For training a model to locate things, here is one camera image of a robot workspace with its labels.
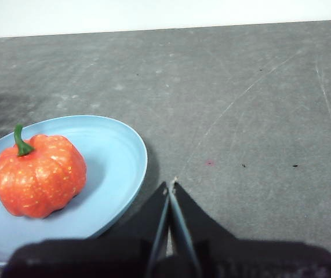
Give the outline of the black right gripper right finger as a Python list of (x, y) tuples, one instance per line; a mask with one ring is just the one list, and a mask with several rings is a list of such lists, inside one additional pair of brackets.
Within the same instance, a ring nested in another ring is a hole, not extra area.
[(331, 253), (303, 242), (239, 239), (175, 182), (172, 211), (203, 277), (331, 277)]

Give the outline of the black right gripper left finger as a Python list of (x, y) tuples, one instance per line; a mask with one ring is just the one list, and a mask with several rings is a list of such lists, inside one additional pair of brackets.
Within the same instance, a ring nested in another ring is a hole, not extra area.
[(97, 238), (45, 240), (14, 252), (3, 277), (146, 277), (163, 253), (169, 207), (163, 182), (123, 225)]

